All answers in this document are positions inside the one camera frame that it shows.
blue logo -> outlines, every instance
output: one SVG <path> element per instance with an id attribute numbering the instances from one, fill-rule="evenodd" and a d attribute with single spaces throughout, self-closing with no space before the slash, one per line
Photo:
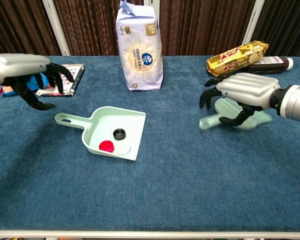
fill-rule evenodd
<path id="1" fill-rule="evenodd" d="M 150 65 L 153 61 L 152 56 L 149 53 L 142 54 L 142 60 L 144 65 Z"/>

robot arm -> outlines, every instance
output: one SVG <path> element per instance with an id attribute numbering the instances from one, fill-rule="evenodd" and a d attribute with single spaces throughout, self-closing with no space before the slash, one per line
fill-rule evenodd
<path id="1" fill-rule="evenodd" d="M 42 103 L 36 95 L 27 87 L 27 82 L 34 76 L 39 88 L 43 88 L 43 81 L 40 76 L 43 73 L 51 87 L 57 85 L 59 93 L 63 92 L 63 84 L 60 74 L 73 82 L 74 79 L 67 68 L 52 63 L 49 58 L 33 54 L 0 54 L 0 85 L 11 86 L 12 89 L 33 108 L 48 110 L 55 107 L 50 103 Z"/>
<path id="2" fill-rule="evenodd" d="M 230 119 L 221 117 L 223 124 L 231 126 L 241 125 L 255 111 L 276 109 L 279 116 L 300 122 L 300 86 L 289 85 L 281 88 L 278 79 L 251 73 L 237 73 L 232 76 L 212 78 L 205 87 L 216 87 L 205 90 L 200 97 L 200 108 L 211 107 L 211 99 L 224 96 L 233 99 L 242 106 L 240 114 Z"/>

book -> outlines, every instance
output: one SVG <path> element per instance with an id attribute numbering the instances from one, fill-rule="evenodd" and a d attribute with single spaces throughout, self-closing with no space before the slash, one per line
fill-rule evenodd
<path id="1" fill-rule="evenodd" d="M 48 85 L 46 89 L 36 91 L 38 96 L 73 96 L 77 90 L 80 80 L 85 71 L 84 64 L 63 64 L 73 76 L 74 82 L 69 82 L 65 75 L 60 74 L 63 85 L 63 93 L 60 94 L 57 86 L 51 87 Z"/>

table edge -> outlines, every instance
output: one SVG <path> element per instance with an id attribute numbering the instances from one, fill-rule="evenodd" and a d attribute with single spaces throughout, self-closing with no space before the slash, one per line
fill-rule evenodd
<path id="1" fill-rule="evenodd" d="M 300 239 L 300 232 L 0 230 L 0 238 L 53 237 L 105 239 Z"/>

brown curtain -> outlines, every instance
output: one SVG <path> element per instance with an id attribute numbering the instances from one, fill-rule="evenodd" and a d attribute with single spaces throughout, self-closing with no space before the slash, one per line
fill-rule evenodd
<path id="1" fill-rule="evenodd" d="M 41 0 L 0 0 L 0 53 L 61 54 Z"/>
<path id="2" fill-rule="evenodd" d="M 300 56 L 300 0 L 266 0 L 252 40 L 269 44 L 267 56 Z"/>
<path id="3" fill-rule="evenodd" d="M 143 0 L 130 0 L 143 5 Z M 120 0 L 54 0 L 71 55 L 118 55 Z"/>
<path id="4" fill-rule="evenodd" d="M 241 45 L 255 0 L 161 0 L 163 55 L 217 55 Z"/>

